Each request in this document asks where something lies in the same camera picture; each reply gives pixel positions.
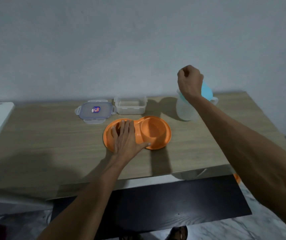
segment person's left hand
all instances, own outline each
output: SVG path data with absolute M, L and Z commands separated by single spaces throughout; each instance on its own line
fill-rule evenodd
M 120 135 L 117 134 L 117 130 L 115 126 L 113 126 L 112 135 L 114 138 L 114 155 L 116 155 L 119 160 L 124 160 L 126 164 L 143 148 L 150 145 L 148 142 L 136 144 L 133 120 L 127 120 L 126 122 L 124 120 L 121 121 Z

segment person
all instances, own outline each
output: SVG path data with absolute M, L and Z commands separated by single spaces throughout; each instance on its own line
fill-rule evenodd
M 201 96 L 203 75 L 191 65 L 178 71 L 178 87 L 197 110 L 245 186 L 286 223 L 286 151 L 230 118 Z M 101 176 L 90 183 L 38 237 L 38 240 L 93 239 L 113 187 L 124 167 L 148 143 L 136 144 L 133 121 L 113 128 L 114 154 Z M 173 239 L 186 239 L 179 228 Z

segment lid label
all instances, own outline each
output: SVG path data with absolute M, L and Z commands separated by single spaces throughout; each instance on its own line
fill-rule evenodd
M 100 107 L 93 107 L 92 113 L 98 113 L 100 112 L 101 108 Z

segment marble floor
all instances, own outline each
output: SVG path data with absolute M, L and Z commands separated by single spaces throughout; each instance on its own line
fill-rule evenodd
M 243 183 L 242 193 L 252 215 L 188 226 L 188 239 L 201 240 L 281 240 L 286 239 L 286 225 L 273 212 L 262 206 Z M 50 210 L 9 215 L 0 219 L 7 226 L 7 240 L 34 240 L 47 226 Z M 170 229 L 142 234 L 145 240 L 163 240 Z

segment orange double bowl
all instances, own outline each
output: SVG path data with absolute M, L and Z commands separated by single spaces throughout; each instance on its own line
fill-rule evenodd
M 120 130 L 121 121 L 129 119 L 118 119 L 110 123 L 104 130 L 103 141 L 105 146 L 114 151 L 114 139 L 112 135 L 112 127 Z M 156 116 L 145 116 L 139 120 L 134 120 L 135 141 L 137 144 L 143 142 L 151 143 L 147 149 L 156 150 L 165 147 L 171 140 L 171 129 L 169 125 L 161 118 Z

